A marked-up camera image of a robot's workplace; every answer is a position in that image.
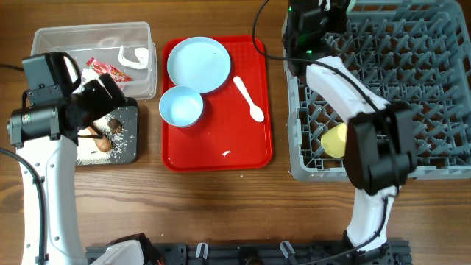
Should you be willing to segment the red snack wrapper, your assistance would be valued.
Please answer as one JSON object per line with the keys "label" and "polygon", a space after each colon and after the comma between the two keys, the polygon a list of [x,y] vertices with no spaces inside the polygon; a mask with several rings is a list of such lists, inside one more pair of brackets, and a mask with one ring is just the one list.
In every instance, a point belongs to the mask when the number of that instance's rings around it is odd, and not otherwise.
{"label": "red snack wrapper", "polygon": [[132,81],[132,78],[123,71],[118,70],[109,63],[100,62],[95,57],[92,57],[86,65],[88,69],[94,72],[98,77],[103,74],[109,74],[122,90],[124,89],[123,83]]}

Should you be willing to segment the small light blue bowl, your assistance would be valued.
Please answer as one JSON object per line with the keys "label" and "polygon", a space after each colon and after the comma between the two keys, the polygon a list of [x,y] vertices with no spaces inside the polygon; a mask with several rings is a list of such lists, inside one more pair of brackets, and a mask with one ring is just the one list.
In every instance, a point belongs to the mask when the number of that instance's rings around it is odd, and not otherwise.
{"label": "small light blue bowl", "polygon": [[187,86],[168,89],[160,98],[159,111],[162,119],[174,127],[190,127],[202,115],[202,96]]}

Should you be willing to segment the yellow plastic cup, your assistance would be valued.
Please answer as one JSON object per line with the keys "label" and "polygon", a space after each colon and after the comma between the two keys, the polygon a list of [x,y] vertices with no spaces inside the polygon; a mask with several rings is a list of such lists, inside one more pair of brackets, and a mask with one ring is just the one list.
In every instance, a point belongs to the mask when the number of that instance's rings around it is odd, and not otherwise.
{"label": "yellow plastic cup", "polygon": [[333,158],[342,158],[347,142],[347,125],[341,123],[328,130],[321,137],[321,146],[325,153]]}

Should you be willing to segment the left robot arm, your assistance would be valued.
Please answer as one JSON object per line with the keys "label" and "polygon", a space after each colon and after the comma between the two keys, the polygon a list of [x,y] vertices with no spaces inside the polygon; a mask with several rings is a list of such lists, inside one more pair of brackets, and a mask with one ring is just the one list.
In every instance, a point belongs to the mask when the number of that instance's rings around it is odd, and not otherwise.
{"label": "left robot arm", "polygon": [[126,107],[137,108],[109,74],[85,83],[65,52],[26,57],[29,85],[7,131],[24,190],[23,264],[87,264],[79,236],[74,190],[79,131]]}

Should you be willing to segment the brown food lump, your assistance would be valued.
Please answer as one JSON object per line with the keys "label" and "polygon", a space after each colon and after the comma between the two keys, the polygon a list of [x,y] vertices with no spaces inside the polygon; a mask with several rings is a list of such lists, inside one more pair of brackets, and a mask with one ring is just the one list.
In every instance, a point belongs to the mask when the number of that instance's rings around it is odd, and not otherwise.
{"label": "brown food lump", "polygon": [[123,124],[116,118],[112,118],[107,122],[112,134],[120,134],[123,131]]}

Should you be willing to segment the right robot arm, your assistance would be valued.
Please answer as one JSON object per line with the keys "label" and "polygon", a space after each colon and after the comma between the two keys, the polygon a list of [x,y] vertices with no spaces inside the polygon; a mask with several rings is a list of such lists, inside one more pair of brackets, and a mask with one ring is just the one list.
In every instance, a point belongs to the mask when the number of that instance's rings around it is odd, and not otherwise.
{"label": "right robot arm", "polygon": [[355,254],[365,256],[386,248],[389,214],[417,167],[417,149],[411,108],[371,92],[323,39],[346,31],[349,6],[349,1],[290,1],[283,47],[291,74],[347,126],[343,159],[355,201],[345,239]]}

